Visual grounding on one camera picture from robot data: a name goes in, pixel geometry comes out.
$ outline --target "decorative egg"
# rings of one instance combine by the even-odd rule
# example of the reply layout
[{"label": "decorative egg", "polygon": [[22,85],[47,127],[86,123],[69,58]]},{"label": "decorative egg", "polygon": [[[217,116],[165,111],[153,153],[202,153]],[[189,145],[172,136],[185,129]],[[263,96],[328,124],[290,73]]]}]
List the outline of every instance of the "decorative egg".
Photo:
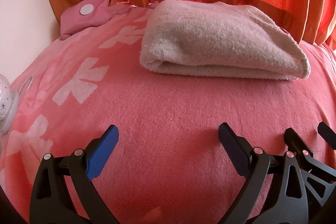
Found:
[{"label": "decorative egg", "polygon": [[11,108],[13,93],[7,78],[0,74],[0,121],[4,120]]}]

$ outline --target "pink pillow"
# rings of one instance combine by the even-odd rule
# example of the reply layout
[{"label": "pink pillow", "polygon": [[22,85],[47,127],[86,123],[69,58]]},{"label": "pink pillow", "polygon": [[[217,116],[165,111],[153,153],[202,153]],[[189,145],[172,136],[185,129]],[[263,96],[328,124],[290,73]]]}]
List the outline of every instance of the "pink pillow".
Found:
[{"label": "pink pillow", "polygon": [[110,0],[83,0],[66,9],[61,15],[61,40],[88,27],[99,27],[111,19]]}]

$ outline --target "pink blanket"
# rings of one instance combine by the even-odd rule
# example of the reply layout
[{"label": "pink blanket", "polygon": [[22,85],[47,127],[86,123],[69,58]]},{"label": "pink blanket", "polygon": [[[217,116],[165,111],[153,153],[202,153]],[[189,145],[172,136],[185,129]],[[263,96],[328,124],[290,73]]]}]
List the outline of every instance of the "pink blanket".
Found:
[{"label": "pink blanket", "polygon": [[13,83],[17,89],[35,77],[0,157],[0,184],[26,220],[42,156],[84,148],[110,124],[119,128],[119,143],[93,183],[122,224],[218,222],[244,182],[218,140],[222,122],[277,155],[293,127],[318,160],[336,167],[316,132],[321,121],[336,129],[335,55],[327,46],[300,44],[311,64],[305,80],[163,75],[139,64],[151,12],[132,7],[57,39]]}]

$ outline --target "white button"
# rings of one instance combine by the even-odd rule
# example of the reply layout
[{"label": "white button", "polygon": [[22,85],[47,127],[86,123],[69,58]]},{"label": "white button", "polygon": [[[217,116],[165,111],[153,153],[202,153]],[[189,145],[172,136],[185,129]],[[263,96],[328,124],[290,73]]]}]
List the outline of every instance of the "white button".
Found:
[{"label": "white button", "polygon": [[94,7],[92,4],[86,4],[81,8],[81,14],[82,15],[88,15],[90,13],[92,13]]}]

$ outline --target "folded towel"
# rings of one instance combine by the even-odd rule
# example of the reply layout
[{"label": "folded towel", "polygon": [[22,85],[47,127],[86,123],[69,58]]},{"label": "folded towel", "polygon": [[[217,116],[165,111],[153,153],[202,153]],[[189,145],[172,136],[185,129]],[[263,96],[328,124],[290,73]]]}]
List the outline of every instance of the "folded towel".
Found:
[{"label": "folded towel", "polygon": [[294,80],[310,64],[297,42],[250,5],[165,0],[150,15],[140,64],[160,73]]}]

